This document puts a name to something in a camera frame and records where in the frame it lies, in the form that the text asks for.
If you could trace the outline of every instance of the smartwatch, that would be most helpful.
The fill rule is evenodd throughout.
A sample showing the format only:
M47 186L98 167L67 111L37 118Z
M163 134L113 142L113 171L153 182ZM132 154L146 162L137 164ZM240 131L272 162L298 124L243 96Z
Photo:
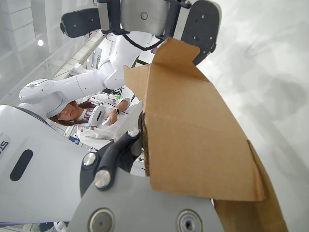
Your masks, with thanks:
M119 111L119 109L118 108L113 108L113 110L116 110L116 112L117 112L117 115L119 115L119 113L120 113L120 111Z

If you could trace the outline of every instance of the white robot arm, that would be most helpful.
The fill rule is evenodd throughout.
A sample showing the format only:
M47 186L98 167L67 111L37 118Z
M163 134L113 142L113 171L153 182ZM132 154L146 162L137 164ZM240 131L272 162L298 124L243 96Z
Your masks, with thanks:
M114 52L99 69L60 81L31 82L20 91L23 103L19 107L0 106L5 121L0 124L0 205L5 207L0 210L1 220L70 221L69 232L223 232L209 199L154 192L149 178L123 171L132 167L126 155L141 139L139 130L132 129L117 142L88 153L45 121L70 101L122 87L123 66L131 67L142 50L151 48L145 46L152 35L161 41L173 37L198 46L200 54L193 61L197 65L215 49L220 7L209 0L97 3L97 8L63 15L61 29L69 37L96 29L118 35ZM12 136L12 129L18 137ZM119 159L122 169L117 168ZM50 179L62 183L54 189ZM40 202L48 208L40 209Z

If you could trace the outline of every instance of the cardboard flap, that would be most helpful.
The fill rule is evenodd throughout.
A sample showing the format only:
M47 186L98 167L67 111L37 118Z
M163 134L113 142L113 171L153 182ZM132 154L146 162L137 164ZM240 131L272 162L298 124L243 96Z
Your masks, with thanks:
M261 175L266 200L260 202L214 200L224 231L288 232L268 174L251 142L248 141L248 144Z
M123 67L126 86L133 91L138 100L144 100L147 91L149 65L129 68Z
M156 51L152 64L161 65L173 72L208 81L204 74L192 63L200 53L200 48L182 41L168 38Z
M168 39L152 64L125 68L126 85L146 93L152 189L220 200L265 199L247 137L192 60L199 49Z

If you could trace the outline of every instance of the woman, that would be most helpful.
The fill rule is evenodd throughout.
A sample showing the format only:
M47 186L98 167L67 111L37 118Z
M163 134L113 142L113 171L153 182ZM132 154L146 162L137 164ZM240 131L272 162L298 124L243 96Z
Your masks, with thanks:
M95 95L88 101L78 104L70 102L60 113L49 119L64 126L77 125L77 136L82 143L100 149L116 137L116 132L124 119L133 110L129 98L113 94ZM111 118L109 125L97 127L88 124L89 117L96 105L103 105L106 116Z

